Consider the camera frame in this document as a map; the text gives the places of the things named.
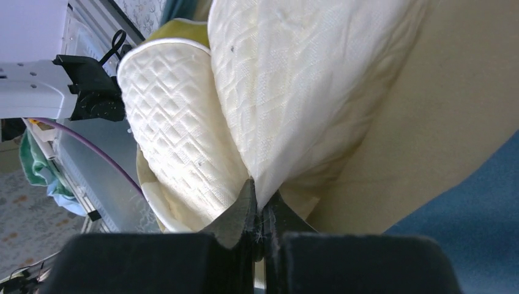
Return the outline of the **plaid blue beige pillowcase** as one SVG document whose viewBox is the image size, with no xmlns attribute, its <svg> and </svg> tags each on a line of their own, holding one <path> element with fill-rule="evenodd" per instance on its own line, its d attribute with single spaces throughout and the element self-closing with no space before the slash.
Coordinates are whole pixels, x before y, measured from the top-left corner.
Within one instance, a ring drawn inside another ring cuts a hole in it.
<svg viewBox="0 0 519 294">
<path fill-rule="evenodd" d="M 434 241 L 385 232 L 462 182 L 517 131 L 518 2 L 428 2 L 364 139 L 311 214 L 301 217 L 316 232 L 283 236 L 286 293 L 461 292 Z M 267 203 L 257 202 L 255 234 L 254 284 L 265 289 Z M 167 292 L 208 293 L 214 238 L 205 227 L 163 231 L 166 251 L 154 257 L 166 265 Z"/>
</svg>

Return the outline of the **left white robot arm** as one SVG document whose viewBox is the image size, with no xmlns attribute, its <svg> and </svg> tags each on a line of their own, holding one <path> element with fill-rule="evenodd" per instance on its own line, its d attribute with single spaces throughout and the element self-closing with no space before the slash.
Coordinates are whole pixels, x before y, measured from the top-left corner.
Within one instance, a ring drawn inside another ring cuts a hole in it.
<svg viewBox="0 0 519 294">
<path fill-rule="evenodd" d="M 125 117 L 121 89 L 100 63 L 86 56 L 1 64 L 1 118 L 71 121 Z"/>
</svg>

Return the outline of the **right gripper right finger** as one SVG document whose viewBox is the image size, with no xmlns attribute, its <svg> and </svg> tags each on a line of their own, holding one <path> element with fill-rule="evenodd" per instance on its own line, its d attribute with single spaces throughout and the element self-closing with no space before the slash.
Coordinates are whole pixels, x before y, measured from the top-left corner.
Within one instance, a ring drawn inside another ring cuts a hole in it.
<svg viewBox="0 0 519 294">
<path fill-rule="evenodd" d="M 286 293 L 287 262 L 283 236 L 316 230 L 299 217 L 276 192 L 263 209 L 263 260 L 266 293 Z"/>
</svg>

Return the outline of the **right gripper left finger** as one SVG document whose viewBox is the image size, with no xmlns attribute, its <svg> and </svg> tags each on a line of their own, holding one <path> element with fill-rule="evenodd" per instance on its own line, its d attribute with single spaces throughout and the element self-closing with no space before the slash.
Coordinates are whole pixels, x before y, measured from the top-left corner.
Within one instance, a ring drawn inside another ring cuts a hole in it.
<svg viewBox="0 0 519 294">
<path fill-rule="evenodd" d="M 236 201 L 202 232 L 214 239 L 207 252 L 208 293 L 253 293 L 257 246 L 254 180 L 247 179 Z"/>
</svg>

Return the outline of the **white textured pillow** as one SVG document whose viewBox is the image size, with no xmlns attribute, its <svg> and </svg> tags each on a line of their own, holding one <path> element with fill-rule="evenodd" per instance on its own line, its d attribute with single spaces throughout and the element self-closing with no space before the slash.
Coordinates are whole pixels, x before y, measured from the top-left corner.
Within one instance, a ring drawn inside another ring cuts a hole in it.
<svg viewBox="0 0 519 294">
<path fill-rule="evenodd" d="M 196 232 L 253 179 L 303 218 L 387 96 L 428 1 L 214 1 L 118 67 L 137 174 L 164 232 Z"/>
</svg>

